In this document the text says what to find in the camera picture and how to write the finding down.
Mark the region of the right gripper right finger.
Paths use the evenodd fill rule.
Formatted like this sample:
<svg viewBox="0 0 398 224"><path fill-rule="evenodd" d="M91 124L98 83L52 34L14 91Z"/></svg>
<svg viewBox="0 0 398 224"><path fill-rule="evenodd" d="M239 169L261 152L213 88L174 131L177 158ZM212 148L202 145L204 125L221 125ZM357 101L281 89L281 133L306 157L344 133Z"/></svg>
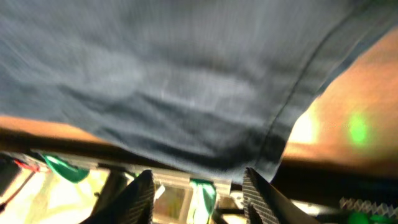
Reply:
<svg viewBox="0 0 398 224"><path fill-rule="evenodd" d="M319 224L296 207L254 169L243 177L244 214L250 224Z"/></svg>

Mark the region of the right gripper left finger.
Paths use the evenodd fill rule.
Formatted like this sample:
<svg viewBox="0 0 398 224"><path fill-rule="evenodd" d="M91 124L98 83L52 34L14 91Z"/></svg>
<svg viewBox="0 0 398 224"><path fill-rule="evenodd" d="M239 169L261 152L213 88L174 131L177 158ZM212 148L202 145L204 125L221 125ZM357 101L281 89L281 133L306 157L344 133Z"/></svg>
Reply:
<svg viewBox="0 0 398 224"><path fill-rule="evenodd" d="M151 170L136 177L109 205L81 224L151 224L155 183Z"/></svg>

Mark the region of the navy shorts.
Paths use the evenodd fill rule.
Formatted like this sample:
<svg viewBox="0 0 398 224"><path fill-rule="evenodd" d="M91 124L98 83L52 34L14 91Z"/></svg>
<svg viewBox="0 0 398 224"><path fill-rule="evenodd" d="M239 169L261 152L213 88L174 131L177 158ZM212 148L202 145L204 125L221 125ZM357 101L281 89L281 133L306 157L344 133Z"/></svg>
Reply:
<svg viewBox="0 0 398 224"><path fill-rule="evenodd" d="M1 114L240 182L397 25L396 1L1 2Z"/></svg>

